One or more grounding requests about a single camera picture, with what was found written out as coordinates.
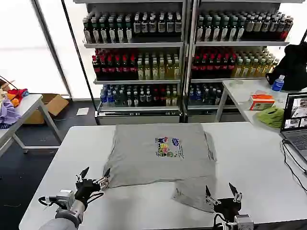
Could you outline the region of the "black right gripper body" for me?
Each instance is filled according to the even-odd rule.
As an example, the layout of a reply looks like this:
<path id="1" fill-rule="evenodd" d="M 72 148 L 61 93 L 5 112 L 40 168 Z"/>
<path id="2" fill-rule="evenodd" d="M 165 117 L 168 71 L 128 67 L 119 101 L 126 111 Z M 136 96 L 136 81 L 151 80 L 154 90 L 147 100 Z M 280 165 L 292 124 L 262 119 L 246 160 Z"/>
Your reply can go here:
<path id="1" fill-rule="evenodd" d="M 234 222 L 234 217 L 242 208 L 242 202 L 234 202 L 233 198 L 221 198 L 218 201 L 219 203 L 214 205 L 214 211 L 221 213 L 226 220 Z"/>

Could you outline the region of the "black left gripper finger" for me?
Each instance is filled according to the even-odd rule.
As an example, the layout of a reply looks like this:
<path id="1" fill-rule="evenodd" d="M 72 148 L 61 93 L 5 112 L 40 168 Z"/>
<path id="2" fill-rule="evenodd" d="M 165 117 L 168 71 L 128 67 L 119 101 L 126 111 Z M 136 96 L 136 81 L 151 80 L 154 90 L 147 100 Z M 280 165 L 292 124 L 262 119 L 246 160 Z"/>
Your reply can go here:
<path id="1" fill-rule="evenodd" d="M 109 185 L 109 178 L 110 178 L 110 170 L 111 168 L 107 169 L 104 176 L 100 179 L 94 180 L 94 184 L 99 185 L 100 191 L 105 191 Z"/>
<path id="2" fill-rule="evenodd" d="M 76 175 L 76 184 L 83 182 L 88 171 L 89 171 L 89 167 L 85 168 L 79 174 Z"/>

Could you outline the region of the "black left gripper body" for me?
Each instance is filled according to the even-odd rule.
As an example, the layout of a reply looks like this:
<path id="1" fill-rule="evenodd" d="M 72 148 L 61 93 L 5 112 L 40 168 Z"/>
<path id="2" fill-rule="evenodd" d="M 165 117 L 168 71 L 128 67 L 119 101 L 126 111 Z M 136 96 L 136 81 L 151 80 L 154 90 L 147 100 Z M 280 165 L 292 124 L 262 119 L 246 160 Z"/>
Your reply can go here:
<path id="1" fill-rule="evenodd" d="M 96 179 L 84 179 L 82 183 L 75 184 L 77 192 L 75 193 L 75 200 L 81 201 L 83 204 L 88 204 L 88 201 L 101 195 L 99 185 L 94 184 Z"/>

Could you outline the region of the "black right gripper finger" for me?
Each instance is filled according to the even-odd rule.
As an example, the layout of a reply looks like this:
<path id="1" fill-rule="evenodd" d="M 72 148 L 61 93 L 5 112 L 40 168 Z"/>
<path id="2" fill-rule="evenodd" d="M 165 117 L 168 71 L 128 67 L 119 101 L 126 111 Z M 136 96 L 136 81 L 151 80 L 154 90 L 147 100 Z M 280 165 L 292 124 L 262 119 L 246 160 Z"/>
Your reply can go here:
<path id="1" fill-rule="evenodd" d="M 208 186 L 206 185 L 205 186 L 205 193 L 206 193 L 206 195 L 205 195 L 205 201 L 207 202 L 207 203 L 213 203 L 213 205 L 218 205 L 218 204 L 221 204 L 221 201 L 219 201 L 219 200 L 217 200 L 217 199 L 215 199 L 215 198 L 213 198 L 212 196 L 211 196 L 211 193 L 210 193 L 210 190 L 209 190 L 209 188 L 208 188 Z"/>
<path id="2" fill-rule="evenodd" d="M 233 195 L 234 195 L 233 202 L 241 203 L 243 194 L 242 194 L 241 192 L 238 192 L 237 189 L 236 189 L 236 187 L 233 186 L 231 183 L 228 183 L 228 184 L 229 184 L 229 187 L 230 187 L 231 192 L 232 192 Z"/>

